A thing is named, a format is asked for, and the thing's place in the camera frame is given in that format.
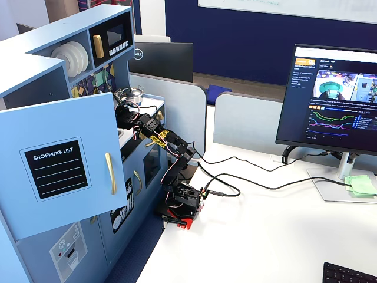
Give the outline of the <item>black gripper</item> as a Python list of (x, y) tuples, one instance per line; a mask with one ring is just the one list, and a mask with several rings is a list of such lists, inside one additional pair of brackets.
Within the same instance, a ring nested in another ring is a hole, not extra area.
[(141, 129), (141, 123), (138, 122), (140, 107), (136, 103), (126, 102), (118, 104), (115, 108), (115, 118), (119, 129)]

